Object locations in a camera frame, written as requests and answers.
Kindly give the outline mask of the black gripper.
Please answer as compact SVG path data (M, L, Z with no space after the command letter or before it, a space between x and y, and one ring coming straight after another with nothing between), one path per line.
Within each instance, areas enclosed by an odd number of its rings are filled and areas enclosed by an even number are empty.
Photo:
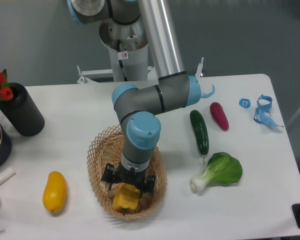
M113 184L126 183L139 189L139 198L144 194L153 194L156 176L146 176L146 170L135 171L135 168L126 169L122 163L119 163L118 169L114 165L107 163L102 174L101 181L108 184L108 191L112 189Z

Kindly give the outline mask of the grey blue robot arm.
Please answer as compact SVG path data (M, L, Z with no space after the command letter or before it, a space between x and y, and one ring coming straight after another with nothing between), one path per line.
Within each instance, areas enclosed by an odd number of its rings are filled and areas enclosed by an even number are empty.
M107 164L101 180L110 186L126 183L141 194L152 193L156 176L146 175L161 132L158 114L197 103L201 87L183 66L171 11L166 0L69 0L72 17L82 24L99 21L99 36L116 60L113 73L120 85L112 103L124 136L118 167ZM128 57L150 48L158 84L138 88L132 84L147 66L142 58L128 67Z

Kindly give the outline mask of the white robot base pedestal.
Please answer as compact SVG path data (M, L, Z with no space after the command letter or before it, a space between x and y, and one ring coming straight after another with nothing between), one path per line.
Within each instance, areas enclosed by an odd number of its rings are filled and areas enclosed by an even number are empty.
M168 15L143 14L130 22L105 19L99 37L108 49L113 80L146 81L148 52L158 79L186 74L172 19Z

